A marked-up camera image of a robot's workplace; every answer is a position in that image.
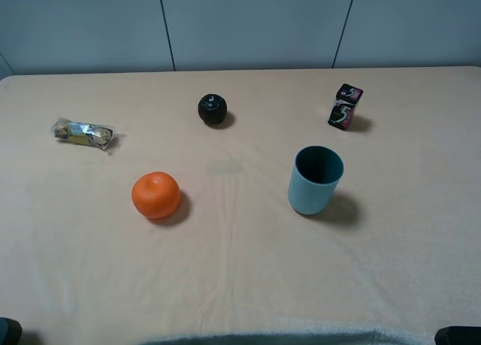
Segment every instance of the table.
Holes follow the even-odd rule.
[[[348,132],[327,124],[342,83],[365,91]],[[9,77],[0,316],[54,345],[479,325],[480,88],[475,67]],[[228,102],[219,129],[197,115],[209,92]],[[60,144],[58,117],[125,136],[109,153]],[[286,193],[311,144],[345,175],[304,217]],[[183,190],[162,223],[132,205],[151,171]]]

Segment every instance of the plastic wrapper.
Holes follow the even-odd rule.
[[[116,137],[115,128],[110,126],[93,125],[91,123],[72,122],[59,118],[52,126],[53,135],[73,144],[97,147],[106,150]]]

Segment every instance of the black ball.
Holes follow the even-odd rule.
[[[216,125],[225,119],[227,103],[220,95],[205,95],[198,103],[198,115],[208,125]]]

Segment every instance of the tangerine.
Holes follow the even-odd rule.
[[[165,172],[145,174],[132,188],[132,201],[145,217],[158,219],[169,216],[180,202],[179,185]]]

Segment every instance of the printed number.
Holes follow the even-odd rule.
[[[347,118],[347,116],[349,115],[349,114],[347,113],[347,111],[348,111],[349,109],[350,109],[349,107],[343,106],[343,107],[340,109],[340,112],[341,112],[344,116],[342,116],[339,120],[334,121],[334,123],[343,122],[343,121]]]

